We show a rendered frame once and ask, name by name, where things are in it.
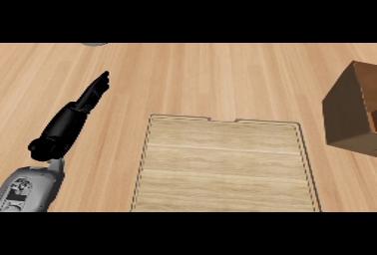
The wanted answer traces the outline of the pale wooden tray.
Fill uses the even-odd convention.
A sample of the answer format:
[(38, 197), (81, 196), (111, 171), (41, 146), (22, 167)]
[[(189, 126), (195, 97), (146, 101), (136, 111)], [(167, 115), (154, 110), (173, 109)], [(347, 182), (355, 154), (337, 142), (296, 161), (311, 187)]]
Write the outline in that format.
[(300, 124), (152, 115), (132, 210), (318, 212)]

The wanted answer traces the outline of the brown cardboard box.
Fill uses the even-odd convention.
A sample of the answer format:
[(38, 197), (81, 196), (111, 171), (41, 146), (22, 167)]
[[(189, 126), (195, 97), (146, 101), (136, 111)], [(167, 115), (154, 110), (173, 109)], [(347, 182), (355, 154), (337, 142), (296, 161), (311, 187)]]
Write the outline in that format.
[(325, 142), (377, 157), (377, 65), (352, 61), (322, 100)]

